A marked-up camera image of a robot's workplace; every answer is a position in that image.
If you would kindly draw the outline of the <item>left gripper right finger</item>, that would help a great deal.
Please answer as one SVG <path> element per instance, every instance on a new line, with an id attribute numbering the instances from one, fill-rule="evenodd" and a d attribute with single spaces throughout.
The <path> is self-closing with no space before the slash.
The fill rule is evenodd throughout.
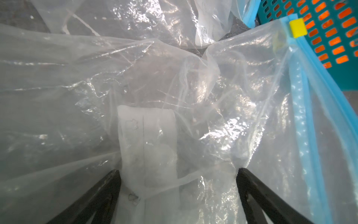
<path id="1" fill-rule="evenodd" d="M 274 191 L 246 168 L 240 168 L 236 183 L 246 220 L 249 224 L 266 224 L 266 216 L 274 224 L 311 224 Z"/>

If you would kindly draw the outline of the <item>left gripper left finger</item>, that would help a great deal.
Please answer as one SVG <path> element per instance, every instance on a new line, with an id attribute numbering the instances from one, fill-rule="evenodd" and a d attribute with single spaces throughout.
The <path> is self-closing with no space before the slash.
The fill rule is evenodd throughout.
<path id="1" fill-rule="evenodd" d="M 49 224 L 110 224 L 121 188 L 120 172 L 109 172 L 71 206 L 48 221 Z"/>

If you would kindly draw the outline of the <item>clear zip bag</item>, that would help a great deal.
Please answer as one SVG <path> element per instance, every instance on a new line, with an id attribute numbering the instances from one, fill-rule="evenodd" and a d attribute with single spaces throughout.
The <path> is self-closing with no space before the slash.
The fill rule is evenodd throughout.
<path id="1" fill-rule="evenodd" d="M 231 31 L 234 19 L 255 26 L 259 1 L 33 1 L 50 32 L 157 38 L 183 49 L 202 49 Z"/>
<path id="2" fill-rule="evenodd" d="M 118 170 L 112 224 L 245 224 L 246 168 L 315 224 L 358 221 L 358 118 L 290 15 L 209 46 L 1 25 L 1 223 Z"/>

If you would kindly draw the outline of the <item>teal plastic basket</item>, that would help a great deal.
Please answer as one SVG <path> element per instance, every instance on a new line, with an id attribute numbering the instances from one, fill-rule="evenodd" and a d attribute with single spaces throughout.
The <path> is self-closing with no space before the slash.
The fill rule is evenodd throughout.
<path id="1" fill-rule="evenodd" d="M 311 45 L 342 91 L 358 89 L 358 2 L 353 0 L 263 0 L 262 24 L 297 14 Z"/>

